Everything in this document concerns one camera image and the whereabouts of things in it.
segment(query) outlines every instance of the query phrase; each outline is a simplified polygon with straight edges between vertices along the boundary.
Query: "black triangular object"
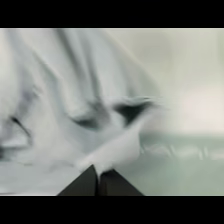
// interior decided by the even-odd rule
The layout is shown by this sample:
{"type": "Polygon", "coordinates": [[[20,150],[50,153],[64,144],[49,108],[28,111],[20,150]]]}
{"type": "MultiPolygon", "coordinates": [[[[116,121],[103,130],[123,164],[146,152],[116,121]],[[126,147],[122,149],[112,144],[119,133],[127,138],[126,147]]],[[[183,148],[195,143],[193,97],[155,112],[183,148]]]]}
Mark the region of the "black triangular object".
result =
{"type": "Polygon", "coordinates": [[[59,193],[58,196],[95,196],[97,188],[97,174],[94,166],[91,166],[59,193]]]}
{"type": "Polygon", "coordinates": [[[115,170],[101,175],[99,196],[144,196],[115,170]]]}

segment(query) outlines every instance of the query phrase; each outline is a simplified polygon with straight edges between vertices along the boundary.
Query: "crumpled fabric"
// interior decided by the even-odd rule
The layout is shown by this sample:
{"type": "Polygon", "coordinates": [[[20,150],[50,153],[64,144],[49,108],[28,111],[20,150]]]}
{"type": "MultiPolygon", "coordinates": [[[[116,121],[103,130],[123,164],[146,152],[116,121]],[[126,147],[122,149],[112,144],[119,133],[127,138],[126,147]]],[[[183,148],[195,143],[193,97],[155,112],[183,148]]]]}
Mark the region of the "crumpled fabric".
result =
{"type": "Polygon", "coordinates": [[[138,158],[160,94],[102,30],[1,29],[0,46],[0,194],[56,195],[138,158]]]}

